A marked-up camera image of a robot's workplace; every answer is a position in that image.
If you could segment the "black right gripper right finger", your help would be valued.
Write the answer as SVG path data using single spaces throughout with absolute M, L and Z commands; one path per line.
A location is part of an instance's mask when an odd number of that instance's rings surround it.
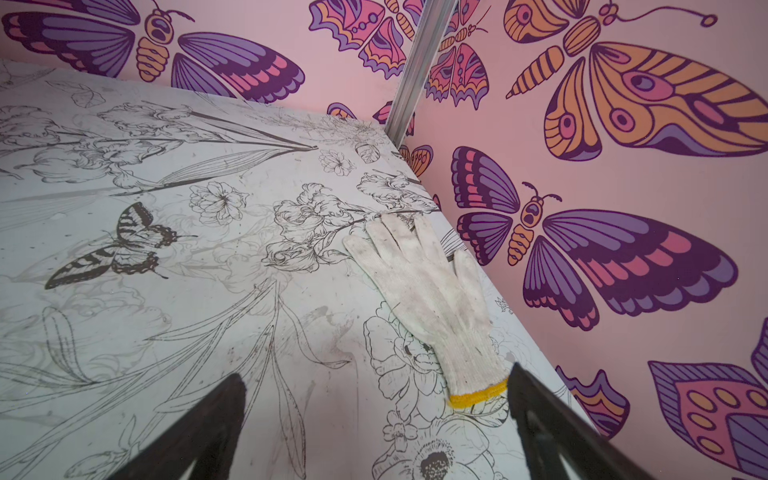
M 507 398 L 532 479 L 652 479 L 518 363 Z

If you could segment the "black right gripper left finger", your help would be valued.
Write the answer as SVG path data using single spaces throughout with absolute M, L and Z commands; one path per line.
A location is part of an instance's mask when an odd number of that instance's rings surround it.
M 231 374 L 113 479 L 220 479 L 230 476 L 245 419 L 246 385 Z

